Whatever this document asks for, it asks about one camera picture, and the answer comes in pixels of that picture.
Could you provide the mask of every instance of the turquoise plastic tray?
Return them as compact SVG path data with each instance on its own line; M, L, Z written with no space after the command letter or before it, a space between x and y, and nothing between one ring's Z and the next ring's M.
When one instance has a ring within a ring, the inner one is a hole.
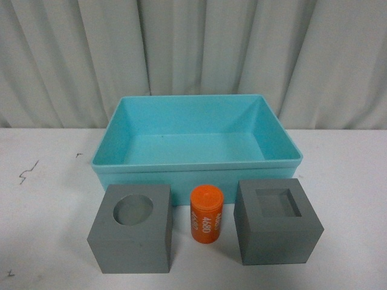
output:
M92 160L109 184L170 184L173 205L213 184L234 203L240 179L291 178L302 154L261 95L124 97Z

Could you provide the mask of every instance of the cylindrical battery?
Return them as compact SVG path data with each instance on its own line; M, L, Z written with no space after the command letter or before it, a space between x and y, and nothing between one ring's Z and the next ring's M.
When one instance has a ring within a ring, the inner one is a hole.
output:
M210 184L200 185L191 193L191 233L200 243L212 243L220 235L223 192Z

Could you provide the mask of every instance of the square recess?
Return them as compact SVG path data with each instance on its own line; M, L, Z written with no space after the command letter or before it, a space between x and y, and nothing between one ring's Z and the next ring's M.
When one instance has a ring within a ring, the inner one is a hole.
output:
M265 218L301 216L289 188L256 189L255 192Z
M297 179L240 180L234 219L243 265L306 263L324 231Z

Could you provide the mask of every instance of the white table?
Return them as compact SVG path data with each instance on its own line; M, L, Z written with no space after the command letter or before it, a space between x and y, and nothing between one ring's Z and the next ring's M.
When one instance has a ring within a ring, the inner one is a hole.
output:
M210 245L182 206L169 274L99 270L86 238L105 193L89 164L102 134L0 129L1 290L387 289L387 131L289 131L304 154L294 177L325 228L306 264L242 266L233 205Z

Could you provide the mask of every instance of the square cutout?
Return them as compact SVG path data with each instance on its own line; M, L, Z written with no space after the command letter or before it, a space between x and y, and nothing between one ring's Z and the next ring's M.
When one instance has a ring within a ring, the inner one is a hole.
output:
M264 218L301 217L289 188L256 189Z

